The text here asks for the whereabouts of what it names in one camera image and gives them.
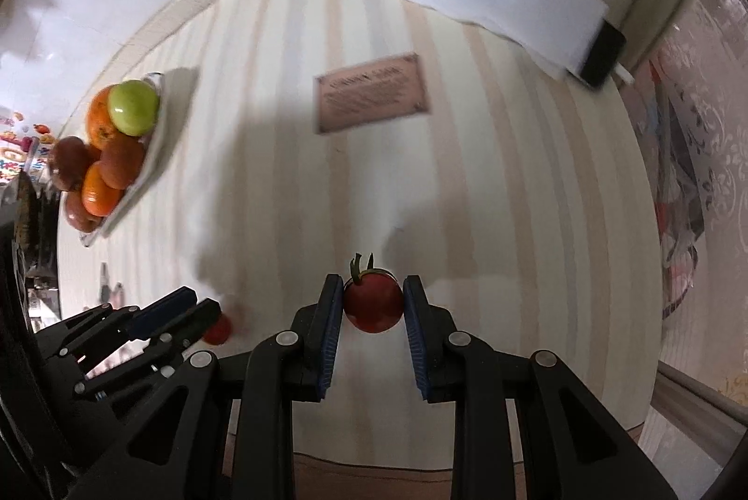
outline green apple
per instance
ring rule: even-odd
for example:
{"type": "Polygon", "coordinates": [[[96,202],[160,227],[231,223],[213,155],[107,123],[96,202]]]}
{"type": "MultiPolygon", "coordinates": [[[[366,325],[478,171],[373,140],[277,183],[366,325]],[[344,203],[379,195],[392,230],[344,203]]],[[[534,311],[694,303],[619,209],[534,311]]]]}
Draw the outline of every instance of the green apple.
{"type": "Polygon", "coordinates": [[[125,135],[140,137],[156,124],[158,95],[142,80],[126,80],[114,86],[107,106],[111,121],[125,135]]]}

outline fruit plate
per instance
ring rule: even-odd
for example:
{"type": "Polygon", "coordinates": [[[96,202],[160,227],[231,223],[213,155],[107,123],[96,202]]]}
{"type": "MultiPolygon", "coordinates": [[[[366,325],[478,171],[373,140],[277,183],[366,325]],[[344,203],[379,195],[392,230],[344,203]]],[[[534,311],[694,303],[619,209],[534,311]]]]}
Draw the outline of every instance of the fruit plate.
{"type": "Polygon", "coordinates": [[[104,236],[104,238],[106,238],[111,234],[115,225],[117,225],[120,219],[146,190],[147,184],[151,181],[153,173],[156,171],[158,155],[162,150],[164,137],[166,135],[166,122],[163,122],[166,110],[166,98],[164,97],[163,84],[164,75],[160,72],[151,72],[143,76],[141,80],[151,85],[158,95],[158,118],[156,119],[156,125],[141,138],[141,142],[143,143],[143,146],[145,146],[143,167],[141,168],[141,172],[138,174],[137,179],[132,183],[132,186],[125,190],[122,199],[117,203],[114,210],[104,218],[101,225],[88,234],[85,232],[80,233],[81,244],[84,247],[90,247],[94,242],[96,242],[96,239],[99,236],[104,236]]]}

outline orange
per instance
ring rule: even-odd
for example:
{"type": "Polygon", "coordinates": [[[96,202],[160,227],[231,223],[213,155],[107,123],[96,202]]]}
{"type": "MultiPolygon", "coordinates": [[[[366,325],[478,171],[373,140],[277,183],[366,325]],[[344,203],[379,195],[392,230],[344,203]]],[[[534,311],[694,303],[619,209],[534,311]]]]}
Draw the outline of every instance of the orange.
{"type": "Polygon", "coordinates": [[[88,106],[86,113],[86,133],[91,144],[100,150],[104,149],[106,143],[115,135],[119,134],[117,128],[111,122],[107,110],[107,99],[114,85],[109,85],[96,93],[88,106]]]}
{"type": "Polygon", "coordinates": [[[122,190],[111,188],[101,179],[101,163],[91,165],[86,172],[81,190],[83,207],[91,215],[106,217],[122,198],[122,190]]]}

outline red tomato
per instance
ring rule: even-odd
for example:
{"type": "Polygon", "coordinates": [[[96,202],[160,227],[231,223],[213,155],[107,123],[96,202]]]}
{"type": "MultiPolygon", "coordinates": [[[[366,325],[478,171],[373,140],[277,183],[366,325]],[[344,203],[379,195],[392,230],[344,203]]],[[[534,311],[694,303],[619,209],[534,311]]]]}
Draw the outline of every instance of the red tomato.
{"type": "Polygon", "coordinates": [[[387,331],[403,315],[403,290],[387,270],[370,267],[359,273],[358,259],[360,255],[357,254],[357,260],[351,264],[352,278],[345,284],[343,311],[361,331],[387,331]]]}
{"type": "Polygon", "coordinates": [[[231,336],[231,320],[223,312],[218,320],[203,334],[203,342],[218,346],[231,336]]]}

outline round table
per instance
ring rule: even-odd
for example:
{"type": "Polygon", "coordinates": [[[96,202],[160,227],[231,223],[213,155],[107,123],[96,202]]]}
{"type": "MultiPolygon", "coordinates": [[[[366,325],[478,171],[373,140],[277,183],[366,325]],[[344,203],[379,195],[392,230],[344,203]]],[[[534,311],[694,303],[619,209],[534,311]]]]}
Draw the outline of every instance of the round table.
{"type": "MultiPolygon", "coordinates": [[[[129,72],[165,73],[157,179],[88,249],[62,223],[65,316],[100,263],[127,302],[220,300],[223,356],[289,326],[356,251],[495,349],[563,358],[640,424],[661,329],[657,226],[612,81],[555,82],[521,47],[403,0],[217,0],[129,72]],[[429,114],[318,135],[313,79],[415,51],[429,114]]],[[[405,326],[343,319],[332,387],[295,406],[295,450],[350,464],[452,463],[453,409],[421,401],[405,326]]]]}

